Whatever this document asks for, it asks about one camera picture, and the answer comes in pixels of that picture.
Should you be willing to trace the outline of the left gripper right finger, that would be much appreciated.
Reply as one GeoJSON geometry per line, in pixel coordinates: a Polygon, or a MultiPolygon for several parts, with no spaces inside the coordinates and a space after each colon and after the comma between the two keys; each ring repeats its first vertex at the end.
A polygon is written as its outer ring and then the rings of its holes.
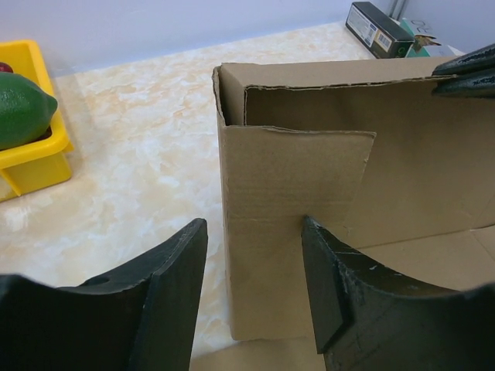
{"type": "Polygon", "coordinates": [[[456,291],[399,273],[310,216],[302,255],[328,370],[492,370],[494,286],[456,291]]]}

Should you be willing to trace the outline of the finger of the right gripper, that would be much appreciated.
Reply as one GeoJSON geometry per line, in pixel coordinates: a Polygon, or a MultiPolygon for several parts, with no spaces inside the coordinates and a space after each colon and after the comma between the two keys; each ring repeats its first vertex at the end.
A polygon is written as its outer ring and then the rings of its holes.
{"type": "Polygon", "coordinates": [[[433,76],[464,75],[494,68],[495,45],[490,44],[438,65],[433,76]]]}
{"type": "Polygon", "coordinates": [[[494,99],[494,75],[474,73],[438,83],[435,96],[494,99]]]}

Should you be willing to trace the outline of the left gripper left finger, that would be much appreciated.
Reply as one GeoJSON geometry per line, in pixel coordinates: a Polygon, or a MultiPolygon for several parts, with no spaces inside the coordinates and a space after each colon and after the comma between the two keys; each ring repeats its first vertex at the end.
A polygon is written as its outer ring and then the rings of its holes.
{"type": "Polygon", "coordinates": [[[207,222],[76,287],[1,277],[3,370],[187,370],[207,222]]]}

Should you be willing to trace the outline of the brown cardboard box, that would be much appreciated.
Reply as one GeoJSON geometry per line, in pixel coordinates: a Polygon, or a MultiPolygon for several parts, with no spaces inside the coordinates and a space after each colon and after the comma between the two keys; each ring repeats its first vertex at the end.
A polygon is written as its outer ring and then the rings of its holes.
{"type": "Polygon", "coordinates": [[[328,370],[302,255],[312,217],[456,291],[494,286],[494,101],[440,97],[436,58],[213,70],[233,346],[194,370],[328,370]]]}

